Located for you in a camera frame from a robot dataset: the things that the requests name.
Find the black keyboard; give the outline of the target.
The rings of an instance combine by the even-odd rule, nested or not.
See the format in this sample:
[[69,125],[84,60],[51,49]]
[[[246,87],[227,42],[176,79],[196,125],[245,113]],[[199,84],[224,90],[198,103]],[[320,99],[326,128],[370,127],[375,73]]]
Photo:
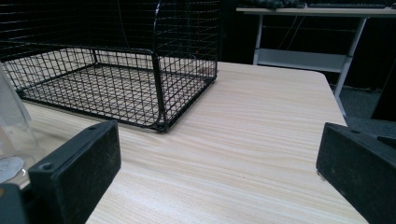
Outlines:
[[386,8],[383,4],[332,4],[332,3],[316,3],[307,4],[311,8]]

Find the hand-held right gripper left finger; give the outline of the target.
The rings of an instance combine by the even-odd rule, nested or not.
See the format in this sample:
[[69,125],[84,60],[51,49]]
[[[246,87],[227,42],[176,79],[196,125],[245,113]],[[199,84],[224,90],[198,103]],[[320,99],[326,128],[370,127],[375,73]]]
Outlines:
[[115,120],[83,130],[28,170],[34,224],[85,224],[120,169]]

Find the clear plastic bottle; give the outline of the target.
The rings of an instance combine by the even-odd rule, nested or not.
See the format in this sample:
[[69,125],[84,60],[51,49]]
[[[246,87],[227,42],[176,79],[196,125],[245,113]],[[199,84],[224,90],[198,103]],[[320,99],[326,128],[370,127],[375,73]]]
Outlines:
[[0,183],[25,185],[29,180],[28,169],[44,156],[30,121],[0,63]]

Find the white metal desk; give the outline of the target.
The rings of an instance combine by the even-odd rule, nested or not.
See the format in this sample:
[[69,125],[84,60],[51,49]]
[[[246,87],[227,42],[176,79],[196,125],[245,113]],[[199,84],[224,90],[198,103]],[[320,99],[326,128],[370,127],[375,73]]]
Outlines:
[[[256,43],[253,54],[254,65],[269,65],[286,68],[295,68],[313,71],[325,71],[339,73],[333,95],[343,115],[346,111],[340,99],[347,74],[352,64],[356,48],[359,44],[361,34],[366,22],[371,18],[396,18],[396,9],[385,7],[378,8],[248,8],[238,7],[237,12],[246,15],[256,15],[258,17],[258,28]],[[351,45],[346,55],[302,52],[281,49],[262,49],[262,29],[264,16],[308,16],[308,17],[336,17],[336,18],[358,18],[358,26]]]

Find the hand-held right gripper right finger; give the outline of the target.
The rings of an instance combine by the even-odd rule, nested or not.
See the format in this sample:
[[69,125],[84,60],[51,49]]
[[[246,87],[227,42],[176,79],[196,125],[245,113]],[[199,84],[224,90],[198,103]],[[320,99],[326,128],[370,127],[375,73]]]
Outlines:
[[396,224],[396,138],[327,122],[316,168],[370,224]]

